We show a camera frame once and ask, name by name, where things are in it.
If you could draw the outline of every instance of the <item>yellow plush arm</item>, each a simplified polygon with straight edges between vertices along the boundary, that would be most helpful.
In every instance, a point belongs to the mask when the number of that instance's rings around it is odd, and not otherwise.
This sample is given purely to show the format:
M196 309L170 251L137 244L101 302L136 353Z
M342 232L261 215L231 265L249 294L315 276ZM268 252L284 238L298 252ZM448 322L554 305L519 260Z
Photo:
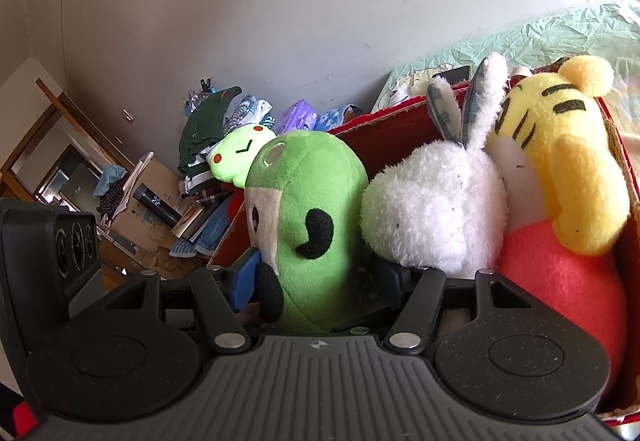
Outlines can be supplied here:
M553 223L558 241L581 255L609 251L629 212L625 179L609 151L564 135L552 147L550 167L561 208Z

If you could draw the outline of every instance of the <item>gray ribbed surface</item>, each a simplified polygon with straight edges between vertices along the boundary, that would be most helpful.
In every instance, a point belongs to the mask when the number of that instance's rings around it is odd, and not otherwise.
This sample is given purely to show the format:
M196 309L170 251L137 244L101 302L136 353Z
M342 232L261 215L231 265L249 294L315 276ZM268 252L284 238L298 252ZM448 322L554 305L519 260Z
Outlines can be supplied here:
M266 337L256 351L218 358L177 405L125 424L50 418L30 441L614 440L591 416L516 426L453 400L427 365L383 351L372 337Z

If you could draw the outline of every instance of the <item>white plush rabbit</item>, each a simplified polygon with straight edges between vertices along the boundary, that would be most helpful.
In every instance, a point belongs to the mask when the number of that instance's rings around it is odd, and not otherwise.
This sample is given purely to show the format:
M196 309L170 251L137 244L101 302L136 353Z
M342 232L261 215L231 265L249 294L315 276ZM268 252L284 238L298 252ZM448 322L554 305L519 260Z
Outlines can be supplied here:
M362 235L377 255L406 267L437 267L457 278L473 278L493 265L508 209L500 174L482 148L507 79L503 56L485 58L462 114L446 80L431 80L426 106L445 140L385 168L362 198Z

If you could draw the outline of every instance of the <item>green plush toy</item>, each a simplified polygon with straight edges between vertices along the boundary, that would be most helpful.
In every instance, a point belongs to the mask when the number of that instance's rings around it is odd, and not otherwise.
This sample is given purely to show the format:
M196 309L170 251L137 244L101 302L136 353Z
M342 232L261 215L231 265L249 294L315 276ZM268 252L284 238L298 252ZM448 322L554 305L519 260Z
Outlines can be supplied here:
M366 186L362 163L333 135L296 130L262 147L244 197L265 322L330 331L354 316Z
M247 173L262 145L274 137L264 125L244 125L230 132L207 154L213 177L244 188Z

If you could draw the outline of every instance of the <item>purple package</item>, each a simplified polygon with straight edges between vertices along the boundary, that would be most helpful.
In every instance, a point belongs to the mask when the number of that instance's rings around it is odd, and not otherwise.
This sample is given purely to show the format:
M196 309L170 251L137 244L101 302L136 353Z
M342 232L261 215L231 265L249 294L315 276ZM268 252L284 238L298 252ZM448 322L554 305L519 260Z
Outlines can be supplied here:
M276 135L285 134L290 130L313 130L316 119L318 113L314 108L305 100L298 100L280 115L271 130Z

